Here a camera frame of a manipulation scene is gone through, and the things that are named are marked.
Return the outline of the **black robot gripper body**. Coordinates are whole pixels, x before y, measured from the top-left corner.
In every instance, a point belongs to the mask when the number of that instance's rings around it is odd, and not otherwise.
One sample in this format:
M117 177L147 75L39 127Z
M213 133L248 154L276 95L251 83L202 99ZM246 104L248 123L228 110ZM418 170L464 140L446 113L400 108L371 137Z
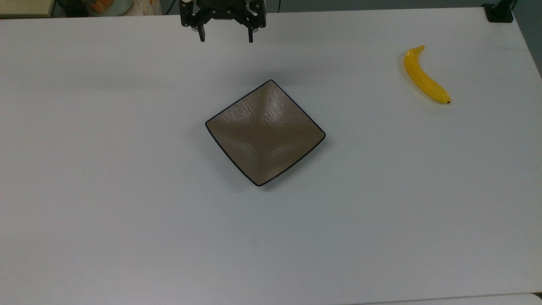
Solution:
M247 29L267 25L263 0L180 0L180 19L184 27L201 30L212 19L234 20Z

